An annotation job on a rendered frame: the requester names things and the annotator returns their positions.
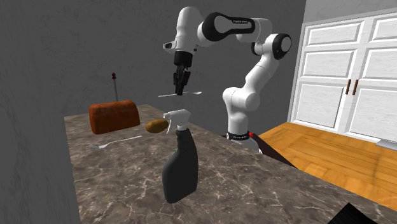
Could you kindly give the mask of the brown potato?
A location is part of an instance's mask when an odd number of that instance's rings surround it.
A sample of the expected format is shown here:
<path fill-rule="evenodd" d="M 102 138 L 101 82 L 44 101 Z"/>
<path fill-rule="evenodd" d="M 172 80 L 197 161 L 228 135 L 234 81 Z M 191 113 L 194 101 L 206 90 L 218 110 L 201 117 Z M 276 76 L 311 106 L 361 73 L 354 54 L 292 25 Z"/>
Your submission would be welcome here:
<path fill-rule="evenodd" d="M 159 118 L 156 120 L 152 120 L 148 122 L 145 126 L 145 129 L 152 134 L 157 134 L 163 132 L 165 129 L 167 129 L 169 126 L 169 123 L 166 119 L 164 118 Z"/>

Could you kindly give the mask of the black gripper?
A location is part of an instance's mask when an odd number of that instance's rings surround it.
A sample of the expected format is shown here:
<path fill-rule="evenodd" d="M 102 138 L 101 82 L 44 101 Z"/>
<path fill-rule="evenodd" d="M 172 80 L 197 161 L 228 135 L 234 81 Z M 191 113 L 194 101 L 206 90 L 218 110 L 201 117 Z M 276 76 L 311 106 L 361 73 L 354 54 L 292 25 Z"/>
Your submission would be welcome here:
<path fill-rule="evenodd" d="M 185 51 L 176 51 L 174 53 L 174 65 L 177 66 L 173 74 L 175 93 L 182 95 L 184 87 L 187 85 L 190 72 L 186 71 L 192 66 L 193 54 Z"/>

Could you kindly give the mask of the silver fork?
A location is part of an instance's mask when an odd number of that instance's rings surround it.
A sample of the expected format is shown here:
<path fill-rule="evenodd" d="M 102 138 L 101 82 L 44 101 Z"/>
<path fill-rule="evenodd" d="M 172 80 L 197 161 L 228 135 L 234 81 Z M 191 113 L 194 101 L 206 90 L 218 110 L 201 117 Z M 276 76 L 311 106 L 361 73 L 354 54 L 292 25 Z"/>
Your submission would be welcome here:
<path fill-rule="evenodd" d="M 119 143 L 119 142 L 124 142 L 124 141 L 130 141 L 130 140 L 133 140 L 133 139 L 139 139 L 139 138 L 141 138 L 141 137 L 142 137 L 142 136 L 129 137 L 129 138 L 121 139 L 121 140 L 111 141 L 111 142 L 106 143 L 106 144 L 103 144 L 103 145 L 98 145 L 98 146 L 87 146 L 85 149 L 86 149 L 86 150 L 101 150 L 101 149 L 104 149 L 104 148 L 106 148 L 107 146 L 109 146 L 110 144 L 113 144 L 113 143 Z"/>

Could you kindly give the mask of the brown bread loaf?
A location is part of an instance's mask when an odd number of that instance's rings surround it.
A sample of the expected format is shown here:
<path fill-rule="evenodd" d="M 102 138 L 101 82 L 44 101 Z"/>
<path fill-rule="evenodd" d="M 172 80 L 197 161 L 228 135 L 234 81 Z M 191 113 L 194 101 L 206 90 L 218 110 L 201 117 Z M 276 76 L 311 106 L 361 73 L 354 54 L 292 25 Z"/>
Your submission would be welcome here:
<path fill-rule="evenodd" d="M 130 100 L 92 104 L 89 107 L 92 132 L 96 135 L 140 125 L 137 106 Z"/>

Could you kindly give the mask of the white panelled cabinet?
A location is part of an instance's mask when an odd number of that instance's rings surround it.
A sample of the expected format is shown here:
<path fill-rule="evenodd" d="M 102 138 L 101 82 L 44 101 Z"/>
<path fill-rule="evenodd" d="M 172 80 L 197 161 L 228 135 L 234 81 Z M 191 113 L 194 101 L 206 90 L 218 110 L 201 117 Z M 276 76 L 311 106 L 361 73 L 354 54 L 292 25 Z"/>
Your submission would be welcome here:
<path fill-rule="evenodd" d="M 397 142 L 397 8 L 302 25 L 288 120 Z"/>

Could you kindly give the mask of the black spray bottle white nozzle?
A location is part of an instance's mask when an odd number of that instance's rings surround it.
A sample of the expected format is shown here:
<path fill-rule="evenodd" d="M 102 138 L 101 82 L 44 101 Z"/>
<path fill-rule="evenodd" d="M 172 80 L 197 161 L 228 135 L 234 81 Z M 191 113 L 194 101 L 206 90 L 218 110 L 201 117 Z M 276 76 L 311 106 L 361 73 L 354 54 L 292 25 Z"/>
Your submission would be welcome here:
<path fill-rule="evenodd" d="M 164 197 L 170 204 L 195 192 L 198 185 L 199 163 L 197 148 L 187 127 L 191 113 L 186 109 L 163 114 L 169 128 L 176 127 L 177 148 L 162 169 Z"/>

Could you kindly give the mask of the silver spoon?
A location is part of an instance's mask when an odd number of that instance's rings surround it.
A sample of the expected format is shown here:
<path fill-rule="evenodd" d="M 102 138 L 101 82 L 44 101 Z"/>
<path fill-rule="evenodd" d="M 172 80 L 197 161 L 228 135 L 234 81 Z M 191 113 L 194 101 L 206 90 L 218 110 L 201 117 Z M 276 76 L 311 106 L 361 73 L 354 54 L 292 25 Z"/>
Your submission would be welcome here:
<path fill-rule="evenodd" d="M 200 95 L 202 92 L 198 91 L 198 92 L 189 92 L 189 91 L 185 91 L 182 92 L 181 94 L 166 94 L 166 95 L 158 95 L 158 97 L 170 97 L 170 96 L 177 96 L 180 95 L 182 96 L 183 94 L 193 94 L 193 95 Z"/>

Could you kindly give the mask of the grey stick with red knob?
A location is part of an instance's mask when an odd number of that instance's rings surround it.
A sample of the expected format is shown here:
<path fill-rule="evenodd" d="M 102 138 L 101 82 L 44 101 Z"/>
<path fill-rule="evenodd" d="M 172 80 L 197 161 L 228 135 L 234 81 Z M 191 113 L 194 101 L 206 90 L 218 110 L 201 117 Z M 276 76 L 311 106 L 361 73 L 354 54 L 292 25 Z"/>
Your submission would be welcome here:
<path fill-rule="evenodd" d="M 116 85 L 116 74 L 112 73 L 111 76 L 112 76 L 113 86 L 114 86 L 114 91 L 115 91 L 115 100 L 119 101 L 118 90 L 117 90 L 117 85 Z"/>

